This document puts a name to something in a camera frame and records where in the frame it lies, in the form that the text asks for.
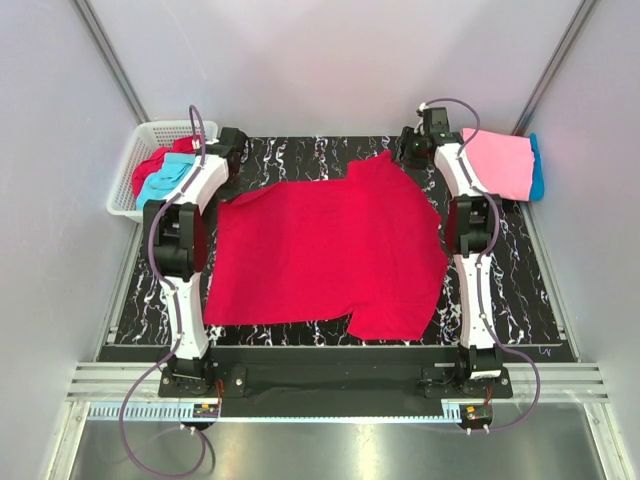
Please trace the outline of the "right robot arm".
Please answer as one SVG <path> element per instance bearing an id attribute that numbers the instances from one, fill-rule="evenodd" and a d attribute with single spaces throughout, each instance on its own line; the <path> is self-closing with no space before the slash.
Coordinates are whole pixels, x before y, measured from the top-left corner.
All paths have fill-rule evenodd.
<path id="1" fill-rule="evenodd" d="M 405 127 L 397 159 L 415 167 L 432 164 L 451 195 L 445 243 L 459 278 L 461 335 L 452 382 L 466 396 L 476 396 L 499 379 L 502 354 L 493 327 L 491 254 L 498 240 L 500 199 L 489 192 L 472 167 L 467 147 L 479 133 L 480 119 L 467 103 L 451 98 L 474 117 L 468 138 L 451 129 L 447 109 L 438 100 L 417 108 L 416 127 Z"/>

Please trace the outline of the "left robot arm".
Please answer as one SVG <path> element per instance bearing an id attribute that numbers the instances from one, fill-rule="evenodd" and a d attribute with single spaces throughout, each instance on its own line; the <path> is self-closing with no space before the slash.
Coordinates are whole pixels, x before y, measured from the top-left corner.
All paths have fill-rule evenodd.
<path id="1" fill-rule="evenodd" d="M 177 186 L 143 207 L 146 259 L 167 303 L 170 350 L 162 358 L 162 382 L 196 396 L 215 386 L 200 298 L 208 258 L 203 212 L 237 175 L 247 142 L 238 128 L 224 127 L 212 140 L 194 140 L 194 161 Z"/>

